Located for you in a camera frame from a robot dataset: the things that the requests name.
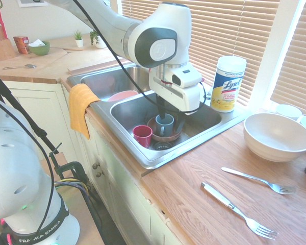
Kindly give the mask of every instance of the double sink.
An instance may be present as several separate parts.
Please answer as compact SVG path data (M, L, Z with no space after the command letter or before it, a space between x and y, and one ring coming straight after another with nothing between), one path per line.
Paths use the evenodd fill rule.
M144 91L145 95L156 101L156 94L148 86L148 69L138 67L135 64L125 65L125 69ZM91 103L90 106L105 121L136 160L148 169L162 166L236 125L251 114L240 105L236 105L233 112L219 113L209 106L210 101L206 101L197 112L185 116L186 121L178 139L172 142L157 142L152 139L150 147L144 148L134 139L133 128L137 125L146 125L151 118L158 115L158 110L142 94L108 102L108 99L116 93L126 90L137 91L121 67L71 76L68 80L73 85L86 84L101 99L101 101ZM176 110L167 102L165 106Z

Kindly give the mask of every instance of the butcher block counter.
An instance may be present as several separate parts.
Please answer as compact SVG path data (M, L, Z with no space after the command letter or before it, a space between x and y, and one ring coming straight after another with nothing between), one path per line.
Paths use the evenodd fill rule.
M63 47L71 40L50 42L52 46ZM20 55L1 61L0 77L25 82L62 82L70 90L68 68L80 66L84 60L102 64L101 67L113 65L107 49L95 50L88 44L84 49L51 48L46 57ZM17 64L35 64L38 69L2 70ZM288 163L264 160L246 146L241 122L162 167L148 171L136 162L91 108L87 109L87 116L124 160L143 195L170 219L173 232L183 244L306 244L306 153ZM296 186L297 194L278 194L262 182L223 172L223 166L273 183ZM255 235L240 216L208 194L201 182L214 186L246 216L278 232L276 240Z

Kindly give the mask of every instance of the brown box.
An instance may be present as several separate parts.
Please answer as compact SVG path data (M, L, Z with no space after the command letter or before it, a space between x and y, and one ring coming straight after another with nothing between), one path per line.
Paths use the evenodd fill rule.
M28 47L29 42L29 38L28 37L24 37L24 36L17 36L14 37L16 46L18 48L18 52L20 52L21 54L29 54L30 53L30 49Z
M16 57L15 50L9 39L0 39L0 60Z

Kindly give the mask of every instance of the yellow towel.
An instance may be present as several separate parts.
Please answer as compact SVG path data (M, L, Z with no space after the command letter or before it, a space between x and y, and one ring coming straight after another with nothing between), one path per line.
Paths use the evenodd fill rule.
M83 83L72 87L69 94L70 126L72 129L81 132L87 139L90 139L88 128L85 122L86 108L90 103L100 99Z

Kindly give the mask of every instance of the potted plant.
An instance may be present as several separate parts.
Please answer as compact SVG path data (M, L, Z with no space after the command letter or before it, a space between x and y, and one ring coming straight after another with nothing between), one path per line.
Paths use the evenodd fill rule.
M82 40L82 33L81 33L81 31L77 30L74 33L74 36L75 36L77 47L82 47L83 46L83 40Z
M90 32L91 44L93 45L95 40L95 46L97 48L105 48L107 45L103 42L102 38L100 37L97 31Z

